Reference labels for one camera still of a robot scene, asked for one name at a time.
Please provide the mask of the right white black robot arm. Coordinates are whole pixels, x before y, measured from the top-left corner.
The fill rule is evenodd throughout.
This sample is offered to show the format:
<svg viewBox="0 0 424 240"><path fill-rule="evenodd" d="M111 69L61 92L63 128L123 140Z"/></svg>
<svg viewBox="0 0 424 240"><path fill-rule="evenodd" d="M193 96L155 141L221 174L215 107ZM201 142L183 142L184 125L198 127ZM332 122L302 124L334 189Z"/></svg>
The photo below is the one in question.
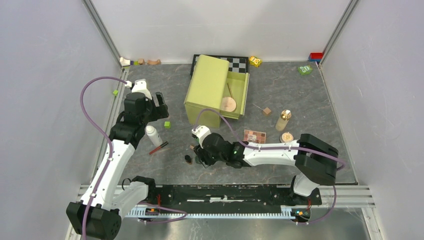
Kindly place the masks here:
<svg viewBox="0 0 424 240"><path fill-rule="evenodd" d="M339 151L319 138L303 133L300 139L283 143L229 142L214 132L193 131L197 140L194 152L198 163L209 167L217 162L240 169L260 165L296 167L296 175L289 189L289 199L295 204L306 201L319 186L333 186L338 171Z"/></svg>

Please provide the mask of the round wooden disc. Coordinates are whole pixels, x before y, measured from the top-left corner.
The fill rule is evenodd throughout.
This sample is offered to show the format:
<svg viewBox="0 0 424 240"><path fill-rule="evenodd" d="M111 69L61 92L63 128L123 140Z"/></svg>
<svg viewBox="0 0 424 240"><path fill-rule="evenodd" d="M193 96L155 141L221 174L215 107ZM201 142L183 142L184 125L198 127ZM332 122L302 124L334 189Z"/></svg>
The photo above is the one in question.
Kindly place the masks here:
<svg viewBox="0 0 424 240"><path fill-rule="evenodd" d="M223 97L220 110L224 112L234 112L237 108L237 102L232 97Z"/></svg>

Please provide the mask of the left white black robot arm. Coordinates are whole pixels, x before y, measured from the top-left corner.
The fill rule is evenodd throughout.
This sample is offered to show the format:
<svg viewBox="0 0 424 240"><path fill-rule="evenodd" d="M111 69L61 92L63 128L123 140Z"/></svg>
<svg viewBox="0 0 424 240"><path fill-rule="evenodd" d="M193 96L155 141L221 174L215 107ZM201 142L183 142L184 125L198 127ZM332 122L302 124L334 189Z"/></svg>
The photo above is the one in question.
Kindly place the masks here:
<svg viewBox="0 0 424 240"><path fill-rule="evenodd" d="M113 240L123 218L141 201L153 203L157 198L155 181L136 176L128 188L115 195L120 177L137 149L150 122L169 117L163 94L156 99L142 92L126 95L124 110L118 115L106 139L108 147L87 191L77 202L70 202L66 215L77 234L101 240Z"/></svg>

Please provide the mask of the green makeup organizer box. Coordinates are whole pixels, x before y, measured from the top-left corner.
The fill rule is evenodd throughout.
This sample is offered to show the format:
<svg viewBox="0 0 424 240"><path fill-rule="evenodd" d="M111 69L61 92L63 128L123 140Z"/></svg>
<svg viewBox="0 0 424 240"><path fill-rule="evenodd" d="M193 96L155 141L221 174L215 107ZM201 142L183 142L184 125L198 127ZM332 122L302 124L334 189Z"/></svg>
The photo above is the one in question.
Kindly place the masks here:
<svg viewBox="0 0 424 240"><path fill-rule="evenodd" d="M246 100L249 85L249 73L229 71L229 62L220 58L201 54L194 60L195 65L191 74L191 81L184 100L188 122L192 125L205 125L218 128L221 118L205 111L198 118L200 111L213 109L226 118L239 119L245 114ZM236 101L236 110L233 112L221 111L222 98L230 97L227 87L229 83Z"/></svg>

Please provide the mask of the small black compact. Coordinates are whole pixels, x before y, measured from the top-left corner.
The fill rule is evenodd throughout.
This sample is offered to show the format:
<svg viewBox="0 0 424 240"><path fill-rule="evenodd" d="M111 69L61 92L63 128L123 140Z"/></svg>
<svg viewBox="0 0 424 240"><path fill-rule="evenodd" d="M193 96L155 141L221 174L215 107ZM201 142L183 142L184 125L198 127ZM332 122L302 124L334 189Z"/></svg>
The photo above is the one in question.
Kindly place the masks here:
<svg viewBox="0 0 424 240"><path fill-rule="evenodd" d="M193 158L190 155L185 155L184 160L185 160L186 163L188 163L190 165L193 163Z"/></svg>

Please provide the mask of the wooden stick brush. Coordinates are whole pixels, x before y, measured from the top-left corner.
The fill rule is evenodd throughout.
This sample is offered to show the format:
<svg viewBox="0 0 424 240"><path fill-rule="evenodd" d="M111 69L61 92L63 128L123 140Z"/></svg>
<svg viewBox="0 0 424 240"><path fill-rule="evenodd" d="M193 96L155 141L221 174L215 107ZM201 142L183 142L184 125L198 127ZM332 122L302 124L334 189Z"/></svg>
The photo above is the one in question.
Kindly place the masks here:
<svg viewBox="0 0 424 240"><path fill-rule="evenodd" d="M230 97L231 97L232 99L234 99L234 95L233 95L232 89L231 89L231 87L230 87L230 84L227 82L227 83L226 83L226 85L227 85L227 88L228 88L228 91L229 91Z"/></svg>

